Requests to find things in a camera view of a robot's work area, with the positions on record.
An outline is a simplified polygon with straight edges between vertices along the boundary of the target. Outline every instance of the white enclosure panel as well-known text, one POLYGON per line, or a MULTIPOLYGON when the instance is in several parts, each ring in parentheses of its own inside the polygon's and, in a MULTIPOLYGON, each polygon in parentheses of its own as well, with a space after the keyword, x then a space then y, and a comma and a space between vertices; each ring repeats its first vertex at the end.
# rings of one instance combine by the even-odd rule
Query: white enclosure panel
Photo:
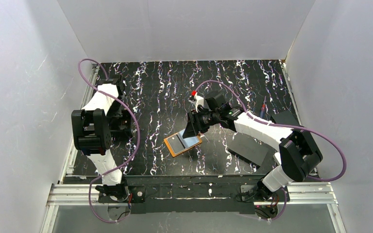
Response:
POLYGON ((40 231, 85 92, 83 57, 56 0, 0 0, 0 232, 40 231))
MULTIPOLYGON (((332 182, 348 232, 373 232, 373 2, 317 0, 287 68, 302 123, 336 140, 347 172, 332 182)), ((341 170, 327 143, 320 174, 341 170)))
POLYGON ((101 62, 285 59, 314 0, 58 0, 101 62))

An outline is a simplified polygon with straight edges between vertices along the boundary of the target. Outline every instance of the floor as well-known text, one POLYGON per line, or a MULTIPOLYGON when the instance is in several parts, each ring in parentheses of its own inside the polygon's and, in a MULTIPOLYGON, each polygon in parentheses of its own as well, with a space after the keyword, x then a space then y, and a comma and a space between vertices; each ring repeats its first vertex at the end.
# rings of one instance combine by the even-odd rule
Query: floor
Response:
MULTIPOLYGON (((247 163, 227 152, 234 132, 216 125, 204 134, 203 143, 175 158, 170 155, 163 140, 186 126, 186 112, 192 109, 187 101, 191 91, 205 80, 218 80, 229 85, 244 101, 247 108, 259 114, 266 96, 266 118, 285 110, 295 115, 280 61, 187 61, 105 63, 110 73, 122 74, 127 80, 127 97, 141 129, 141 147, 135 159, 124 169, 125 175, 220 175, 257 174, 255 164, 247 163)), ((205 95, 212 90, 222 90, 232 105, 232 98, 218 84, 201 87, 205 95)), ((129 157, 135 141, 117 142, 112 154, 117 164, 129 157)), ((267 165, 273 164, 270 149, 267 165)), ((89 159, 77 155, 73 175, 96 176, 96 169, 89 159)))

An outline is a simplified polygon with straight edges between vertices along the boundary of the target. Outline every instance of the glass panel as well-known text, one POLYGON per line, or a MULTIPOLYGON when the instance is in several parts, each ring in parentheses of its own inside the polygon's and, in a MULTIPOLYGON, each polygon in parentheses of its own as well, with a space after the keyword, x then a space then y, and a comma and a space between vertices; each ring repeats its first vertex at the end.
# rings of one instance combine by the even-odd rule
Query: glass panel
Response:
MULTIPOLYGON (((95 206, 108 219, 106 206, 95 206)), ((284 214, 268 223, 237 213, 153 213, 131 215, 119 224, 99 221, 89 206, 59 206, 53 232, 335 232, 326 204, 289 204, 284 214)))

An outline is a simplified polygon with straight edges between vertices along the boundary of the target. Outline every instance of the orange phone case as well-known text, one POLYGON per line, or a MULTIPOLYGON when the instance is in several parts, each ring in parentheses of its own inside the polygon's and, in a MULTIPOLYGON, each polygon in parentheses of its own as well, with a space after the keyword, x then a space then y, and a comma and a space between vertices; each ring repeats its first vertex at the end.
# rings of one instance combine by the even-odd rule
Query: orange phone case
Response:
POLYGON ((181 152, 175 154, 175 153, 173 152, 173 150, 172 150, 172 148, 171 148, 169 142, 168 142, 168 138, 173 137, 173 136, 176 135, 176 134, 177 134, 177 133, 174 133, 173 135, 171 135, 171 136, 169 136, 169 137, 167 137, 167 138, 164 139, 165 145, 167 145, 167 147, 168 147, 168 149, 170 150, 170 153, 171 153, 171 155, 172 155, 173 157, 178 156, 178 155, 184 153, 185 151, 190 150, 190 149, 192 149, 193 147, 195 147, 195 146, 197 146, 197 145, 199 145, 199 144, 202 143, 201 138, 200 138, 199 136, 197 136, 197 138, 198 138, 198 140, 199 140, 199 142, 198 142, 197 144, 195 144, 195 145, 193 145, 193 146, 191 146, 191 147, 189 147, 189 148, 185 148, 185 149, 182 150, 181 152))

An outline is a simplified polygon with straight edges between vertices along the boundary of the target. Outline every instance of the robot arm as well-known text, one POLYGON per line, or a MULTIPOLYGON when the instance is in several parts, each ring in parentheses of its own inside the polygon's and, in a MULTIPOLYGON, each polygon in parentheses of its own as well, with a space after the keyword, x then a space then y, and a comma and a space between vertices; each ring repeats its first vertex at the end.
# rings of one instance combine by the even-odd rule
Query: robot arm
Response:
POLYGON ((257 138, 279 151, 282 164, 266 174, 258 182, 257 190, 254 190, 260 197, 267 199, 282 186, 293 181, 302 182, 321 162, 322 154, 309 132, 256 122, 253 118, 268 121, 250 112, 245 113, 241 107, 231 107, 218 92, 211 92, 205 98, 209 109, 203 107, 203 101, 195 101, 201 99, 196 93, 189 98, 195 110, 187 115, 188 123, 183 138, 205 133, 210 126, 220 124, 234 132, 257 138))
MULTIPOLYGON (((101 81, 98 90, 121 99, 124 80, 101 81)), ((87 105, 81 110, 74 110, 71 115, 75 147, 94 163, 100 174, 117 167, 110 150, 113 137, 111 121, 116 120, 115 112, 122 112, 116 104, 112 98, 96 92, 87 105)), ((117 185, 121 180, 122 172, 118 169, 103 176, 102 184, 117 185)))

